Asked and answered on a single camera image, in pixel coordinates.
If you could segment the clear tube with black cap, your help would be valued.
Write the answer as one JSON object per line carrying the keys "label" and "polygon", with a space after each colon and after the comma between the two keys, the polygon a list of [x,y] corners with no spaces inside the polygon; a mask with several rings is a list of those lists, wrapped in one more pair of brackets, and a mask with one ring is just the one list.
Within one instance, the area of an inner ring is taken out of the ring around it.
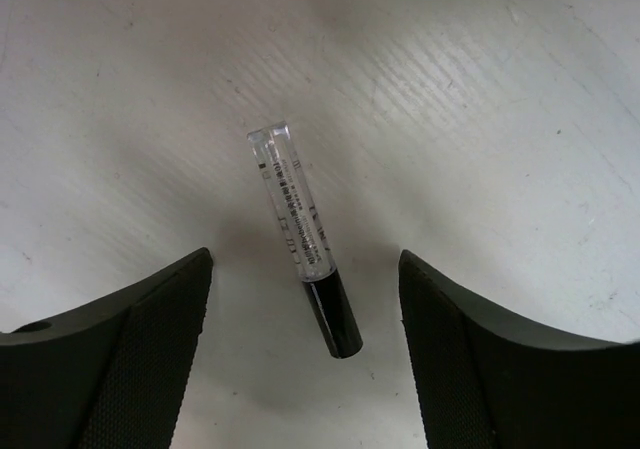
{"label": "clear tube with black cap", "polygon": [[289,127],[282,121],[247,139],[327,348],[349,358],[363,341]]}

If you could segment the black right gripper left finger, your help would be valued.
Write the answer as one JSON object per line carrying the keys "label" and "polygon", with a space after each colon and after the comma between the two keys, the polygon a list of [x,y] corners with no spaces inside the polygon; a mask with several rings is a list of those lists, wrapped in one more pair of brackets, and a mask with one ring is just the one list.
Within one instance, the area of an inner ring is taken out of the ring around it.
{"label": "black right gripper left finger", "polygon": [[212,270],[201,248],[131,286],[2,334],[2,447],[170,447]]}

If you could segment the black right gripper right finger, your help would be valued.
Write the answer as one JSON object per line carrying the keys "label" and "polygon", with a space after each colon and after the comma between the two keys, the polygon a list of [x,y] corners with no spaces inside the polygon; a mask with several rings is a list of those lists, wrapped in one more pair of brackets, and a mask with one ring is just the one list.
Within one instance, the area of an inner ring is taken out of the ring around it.
{"label": "black right gripper right finger", "polygon": [[412,373],[431,448],[635,448],[639,345],[533,321],[417,255],[398,263]]}

